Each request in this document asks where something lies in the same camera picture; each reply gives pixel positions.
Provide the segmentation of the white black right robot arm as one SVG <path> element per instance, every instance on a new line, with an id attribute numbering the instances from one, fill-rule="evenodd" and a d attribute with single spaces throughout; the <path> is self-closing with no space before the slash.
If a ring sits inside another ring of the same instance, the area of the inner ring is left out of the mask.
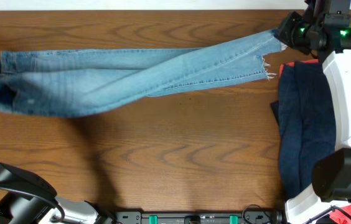
<path id="1" fill-rule="evenodd" d="M 312 62 L 283 68 L 277 102 L 279 169 L 288 200 L 284 223 L 351 221 L 350 1 L 308 1 L 290 12 L 276 38 Z"/>

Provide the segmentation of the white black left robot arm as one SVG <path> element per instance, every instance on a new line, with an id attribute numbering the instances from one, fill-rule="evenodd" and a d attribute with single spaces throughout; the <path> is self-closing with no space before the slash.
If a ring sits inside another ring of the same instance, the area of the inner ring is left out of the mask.
<path id="1" fill-rule="evenodd" d="M 89 202 L 72 202 L 33 172 L 0 163 L 0 223 L 109 223 L 117 218 Z"/>

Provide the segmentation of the light blue denim jeans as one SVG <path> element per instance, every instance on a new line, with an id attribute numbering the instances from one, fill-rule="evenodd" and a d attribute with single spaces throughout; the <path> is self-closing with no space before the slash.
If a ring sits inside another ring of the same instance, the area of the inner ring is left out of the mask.
<path id="1" fill-rule="evenodd" d="M 0 111 L 78 118 L 146 96 L 262 80 L 264 56 L 284 49 L 267 30 L 203 48 L 3 51 Z"/>

